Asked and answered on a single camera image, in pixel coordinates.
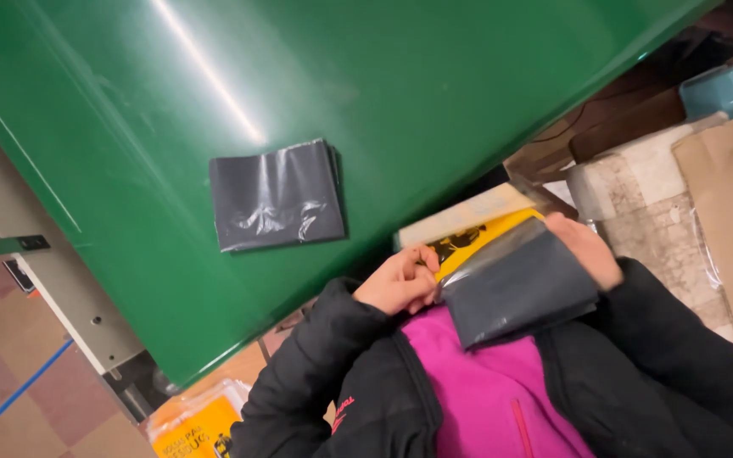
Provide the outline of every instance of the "jacket sleeve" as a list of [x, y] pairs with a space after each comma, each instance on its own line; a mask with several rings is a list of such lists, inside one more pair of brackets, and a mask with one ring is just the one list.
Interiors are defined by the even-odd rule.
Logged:
[[706, 328], [641, 263], [619, 258], [624, 283], [592, 314], [636, 366], [733, 427], [733, 344]]
[[330, 438], [322, 418], [353, 360], [392, 327], [391, 318], [355, 301], [358, 284], [332, 280], [253, 384], [242, 422], [231, 426], [245, 458], [311, 456]]

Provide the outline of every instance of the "green metal surface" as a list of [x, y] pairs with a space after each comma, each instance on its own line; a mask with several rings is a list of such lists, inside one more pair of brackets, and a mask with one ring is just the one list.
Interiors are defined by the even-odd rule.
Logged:
[[[712, 0], [0, 0], [0, 143], [188, 385]], [[350, 238], [220, 254], [208, 161], [318, 137]]]

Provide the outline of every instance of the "person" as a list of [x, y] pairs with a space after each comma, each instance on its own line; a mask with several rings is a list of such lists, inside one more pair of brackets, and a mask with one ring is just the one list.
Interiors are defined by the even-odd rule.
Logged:
[[236, 455], [733, 457], [733, 345], [586, 226], [546, 225], [599, 286], [595, 312], [463, 353], [429, 307], [435, 253], [405, 249], [324, 288], [231, 426]]

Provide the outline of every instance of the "black puffer jacket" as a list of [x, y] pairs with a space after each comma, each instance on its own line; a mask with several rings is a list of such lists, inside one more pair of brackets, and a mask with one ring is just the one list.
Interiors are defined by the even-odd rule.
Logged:
[[[733, 345], [643, 265], [619, 264], [596, 312], [535, 336], [551, 402], [598, 457], [733, 458]], [[442, 412], [420, 360], [356, 286], [332, 281], [262, 370], [231, 428], [239, 458], [436, 455]]]

